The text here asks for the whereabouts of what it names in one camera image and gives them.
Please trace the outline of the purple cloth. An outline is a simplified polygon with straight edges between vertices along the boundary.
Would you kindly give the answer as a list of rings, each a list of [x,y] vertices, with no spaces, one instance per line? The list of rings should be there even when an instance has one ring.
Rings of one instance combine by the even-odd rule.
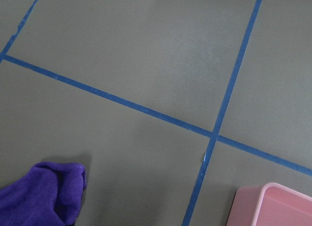
[[[72,226],[86,188],[85,167],[42,162],[0,191],[2,226]]]

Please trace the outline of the pink plastic bin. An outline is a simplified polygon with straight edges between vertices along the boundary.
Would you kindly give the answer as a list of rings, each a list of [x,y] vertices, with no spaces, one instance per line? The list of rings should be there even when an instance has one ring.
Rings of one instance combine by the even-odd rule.
[[[240,187],[228,226],[310,226],[312,198],[278,183]]]

